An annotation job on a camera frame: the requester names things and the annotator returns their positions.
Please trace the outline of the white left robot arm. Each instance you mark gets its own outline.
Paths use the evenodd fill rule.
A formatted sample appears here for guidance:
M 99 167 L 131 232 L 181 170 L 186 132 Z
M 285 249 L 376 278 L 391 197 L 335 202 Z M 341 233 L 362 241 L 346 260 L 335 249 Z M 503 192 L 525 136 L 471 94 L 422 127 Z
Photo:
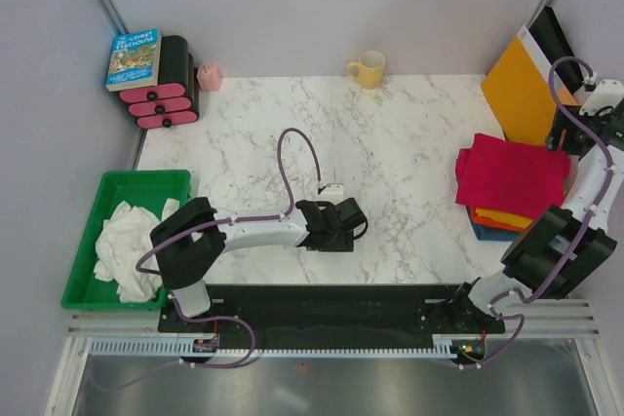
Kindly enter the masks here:
M 302 200 L 282 213 L 217 209 L 199 197 L 151 231 L 151 255 L 163 287 L 179 306 L 180 320 L 193 331 L 203 331 L 215 316 L 204 276 L 222 254 L 263 246 L 351 252 L 368 226 L 353 198 L 337 204 Z

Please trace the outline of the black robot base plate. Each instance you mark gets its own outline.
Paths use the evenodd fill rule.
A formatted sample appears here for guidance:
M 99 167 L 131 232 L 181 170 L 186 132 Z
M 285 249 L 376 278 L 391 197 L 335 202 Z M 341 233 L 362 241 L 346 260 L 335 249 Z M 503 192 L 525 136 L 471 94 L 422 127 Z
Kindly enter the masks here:
M 502 321 L 470 305 L 466 284 L 214 285 L 208 314 L 189 323 L 173 304 L 161 310 L 167 333 L 217 332 L 223 350 L 423 349 L 436 335 L 504 332 Z

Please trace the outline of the crimson red t-shirt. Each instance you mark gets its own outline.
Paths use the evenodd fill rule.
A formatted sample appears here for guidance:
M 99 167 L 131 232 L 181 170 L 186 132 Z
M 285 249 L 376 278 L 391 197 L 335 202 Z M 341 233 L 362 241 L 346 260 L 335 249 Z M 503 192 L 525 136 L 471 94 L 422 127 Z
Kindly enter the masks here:
M 563 203 L 568 155 L 477 133 L 455 162 L 455 201 L 534 219 Z

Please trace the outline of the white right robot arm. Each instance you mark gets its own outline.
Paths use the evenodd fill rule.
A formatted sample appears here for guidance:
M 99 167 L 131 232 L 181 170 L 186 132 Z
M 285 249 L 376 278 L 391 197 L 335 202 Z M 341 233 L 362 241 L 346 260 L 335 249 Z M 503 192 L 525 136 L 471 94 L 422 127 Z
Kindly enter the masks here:
M 623 111 L 599 117 L 594 143 L 579 159 L 561 207 L 549 207 L 505 251 L 496 274 L 464 284 L 447 306 L 448 324 L 465 332 L 494 306 L 561 299 L 615 251 L 608 216 L 623 184 Z

